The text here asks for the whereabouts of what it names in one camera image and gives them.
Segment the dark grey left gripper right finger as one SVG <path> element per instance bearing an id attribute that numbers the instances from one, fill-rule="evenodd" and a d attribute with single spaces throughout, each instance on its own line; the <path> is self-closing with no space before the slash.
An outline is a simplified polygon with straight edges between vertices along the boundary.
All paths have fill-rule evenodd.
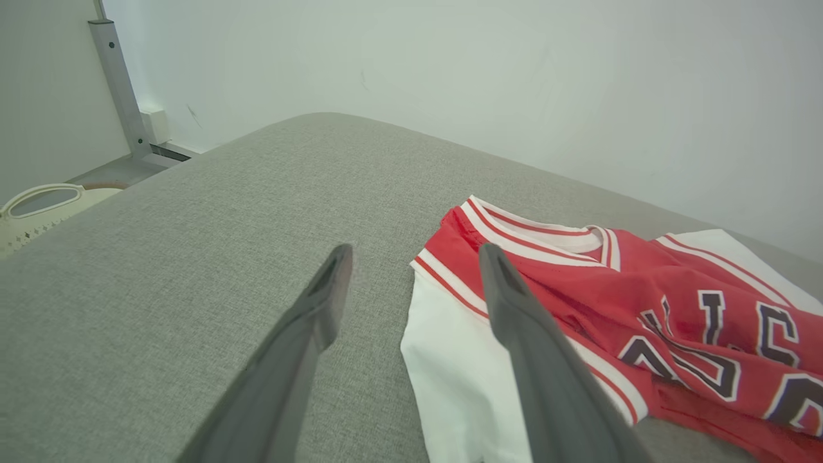
<path id="1" fill-rule="evenodd" d="M 479 251 L 494 337 L 511 357 L 533 463 L 653 463 L 499 246 Z"/>

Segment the cream plastic laundry basket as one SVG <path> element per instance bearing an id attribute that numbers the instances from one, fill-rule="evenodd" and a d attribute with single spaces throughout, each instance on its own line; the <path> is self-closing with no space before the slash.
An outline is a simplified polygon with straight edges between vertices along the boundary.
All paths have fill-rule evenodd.
<path id="1" fill-rule="evenodd" d="M 58 183 L 30 188 L 0 207 L 0 260 L 59 223 L 108 199 L 127 185 Z"/>

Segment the grey metal frame post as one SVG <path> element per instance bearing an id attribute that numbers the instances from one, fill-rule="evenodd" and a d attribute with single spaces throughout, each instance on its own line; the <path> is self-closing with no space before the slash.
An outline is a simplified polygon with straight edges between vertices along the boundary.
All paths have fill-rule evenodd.
<path id="1" fill-rule="evenodd" d="M 114 21 L 106 18 L 94 19 L 88 21 L 88 27 L 127 147 L 131 152 L 131 160 L 136 164 L 158 170 L 188 161 L 193 154 L 191 150 L 183 149 L 171 140 L 162 145 L 152 145 L 147 140 L 140 109 L 160 108 L 155 105 L 139 105 Z"/>

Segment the small white wall box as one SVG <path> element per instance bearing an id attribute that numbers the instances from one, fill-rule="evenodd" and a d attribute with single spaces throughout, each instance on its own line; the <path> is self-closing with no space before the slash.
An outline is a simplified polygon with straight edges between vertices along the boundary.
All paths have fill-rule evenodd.
<path id="1" fill-rule="evenodd" d="M 162 145 L 172 140 L 167 112 L 164 109 L 141 108 L 140 114 L 150 144 Z"/>

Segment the red white basketball jersey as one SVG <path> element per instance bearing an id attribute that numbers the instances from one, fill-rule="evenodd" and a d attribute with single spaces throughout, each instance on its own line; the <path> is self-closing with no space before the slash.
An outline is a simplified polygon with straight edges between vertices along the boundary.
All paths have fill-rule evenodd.
<path id="1" fill-rule="evenodd" d="M 823 303 L 723 230 L 646 241 L 471 196 L 411 262 L 401 351 L 430 463 L 531 463 L 479 252 L 500 247 L 629 424 L 649 416 L 762 463 L 823 463 Z"/>

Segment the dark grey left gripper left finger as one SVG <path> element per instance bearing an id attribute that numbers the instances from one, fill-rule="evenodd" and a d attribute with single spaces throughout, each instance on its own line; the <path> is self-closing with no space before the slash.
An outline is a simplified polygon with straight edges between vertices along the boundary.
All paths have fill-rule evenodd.
<path id="1" fill-rule="evenodd" d="M 352 246 L 336 246 L 223 393 L 177 463 L 294 463 L 318 358 L 337 339 Z"/>

